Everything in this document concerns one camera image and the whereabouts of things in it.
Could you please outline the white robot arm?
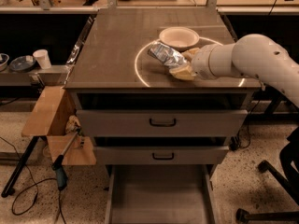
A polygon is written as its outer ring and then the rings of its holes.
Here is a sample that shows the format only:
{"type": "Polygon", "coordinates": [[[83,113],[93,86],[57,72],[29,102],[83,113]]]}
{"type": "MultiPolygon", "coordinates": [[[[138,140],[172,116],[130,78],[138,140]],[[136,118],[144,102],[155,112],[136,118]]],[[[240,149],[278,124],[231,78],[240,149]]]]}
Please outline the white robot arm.
{"type": "Polygon", "coordinates": [[[265,35],[245,35],[234,44],[187,50],[184,57],[185,64],[169,69],[176,79],[251,77],[275,88],[299,107],[299,64],[265,35]]]}

